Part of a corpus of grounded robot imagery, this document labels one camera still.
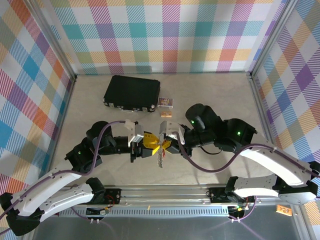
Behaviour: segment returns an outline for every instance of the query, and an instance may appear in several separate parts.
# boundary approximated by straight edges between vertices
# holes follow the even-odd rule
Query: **checkered fabric wall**
[[[256,77],[276,144],[320,162],[320,0],[299,1]],[[320,236],[319,201],[306,207]]]
[[[254,55],[253,61],[251,62],[250,67],[248,69],[249,72],[252,72],[252,70],[253,70],[253,68],[254,68],[254,66],[255,66],[255,64],[256,64],[256,62],[257,62],[257,60],[258,60],[258,58],[259,58],[259,56],[260,56],[260,54],[262,52],[262,50],[264,49],[264,47],[266,45],[266,42],[267,42],[272,30],[274,29],[274,27],[276,25],[276,22],[277,22],[280,14],[281,14],[282,10],[284,9],[284,7],[285,7],[287,2],[288,2],[288,0],[281,0],[281,3],[279,5],[278,9],[276,10],[276,13],[273,16],[273,19],[272,19],[267,31],[264,34],[264,37],[263,37],[263,39],[262,39],[262,41],[261,41],[261,43],[259,45],[259,48],[258,48],[258,50],[256,51],[256,53]]]
[[[79,74],[243,71],[274,2],[37,1]]]
[[[1,195],[46,170],[71,81],[23,0],[1,0],[0,29]],[[0,232],[7,227],[3,218]],[[16,239],[12,232],[3,238]]]

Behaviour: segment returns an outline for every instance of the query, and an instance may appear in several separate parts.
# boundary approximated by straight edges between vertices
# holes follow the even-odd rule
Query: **white plastic bracket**
[[[172,139],[178,140],[177,135],[174,132],[179,133],[180,141],[184,145],[186,143],[184,138],[185,129],[180,124],[173,121],[163,121],[160,124],[160,141],[164,134]]]
[[[129,130],[128,132],[128,147],[131,143],[139,143],[145,136],[144,129],[141,125],[135,124],[133,121],[128,119],[125,120],[125,128]]]
[[[16,200],[20,202],[15,205],[14,209],[19,210],[20,216],[30,216],[35,212],[35,210],[49,197],[58,192],[65,185],[71,183],[74,180],[77,180],[81,175],[76,173],[62,173],[56,177],[52,177],[54,173],[63,170],[71,170],[73,168],[72,164],[68,160],[62,160],[55,168],[50,170],[43,177],[38,179],[34,184],[30,185],[26,189],[23,189],[20,192],[16,192],[12,195],[11,203],[14,203]],[[21,196],[36,183],[41,181],[44,178],[51,177],[36,189],[31,191],[26,197],[21,200]]]
[[[73,187],[62,193],[58,192],[49,197],[39,206],[39,209],[44,211],[44,214],[40,218],[40,222],[43,222],[48,217],[65,209],[90,202],[94,196],[92,191],[89,184],[83,183],[80,186]]]
[[[250,149],[246,149],[240,153],[241,156],[249,158],[258,164],[264,166],[270,170],[282,180],[284,180],[289,186],[293,188],[300,188],[306,186],[306,183],[311,180],[311,175],[305,170],[299,169],[296,165],[292,164],[284,157],[275,153],[275,145],[267,141],[261,133],[254,134],[251,140],[251,144],[262,144],[272,148],[272,150],[264,149],[259,146],[254,146]],[[291,158],[305,169],[312,171],[308,162],[300,161],[281,149],[278,149],[283,155]]]
[[[234,192],[242,198],[249,196],[278,197],[278,191],[273,190],[277,178],[275,174],[250,178],[239,177],[234,183]]]

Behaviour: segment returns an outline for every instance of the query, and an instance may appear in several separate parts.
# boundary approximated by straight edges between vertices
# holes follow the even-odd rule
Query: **black case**
[[[158,80],[114,75],[103,97],[104,105],[129,111],[154,112],[158,103]]]

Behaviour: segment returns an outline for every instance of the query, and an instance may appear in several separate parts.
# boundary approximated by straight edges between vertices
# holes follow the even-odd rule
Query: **small metal object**
[[[164,155],[162,152],[162,145],[160,145],[159,149],[158,149],[158,167],[159,168],[163,168],[163,162],[164,162]]]

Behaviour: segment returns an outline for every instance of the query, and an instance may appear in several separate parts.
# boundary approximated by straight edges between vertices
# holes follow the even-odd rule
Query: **small wooden block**
[[[277,205],[276,206],[276,212],[280,214],[287,215],[289,217],[292,216],[292,209],[290,207],[282,206],[282,205]]]
[[[172,117],[172,112],[171,111],[162,111],[161,112],[161,117],[163,117],[163,118],[171,118]]]

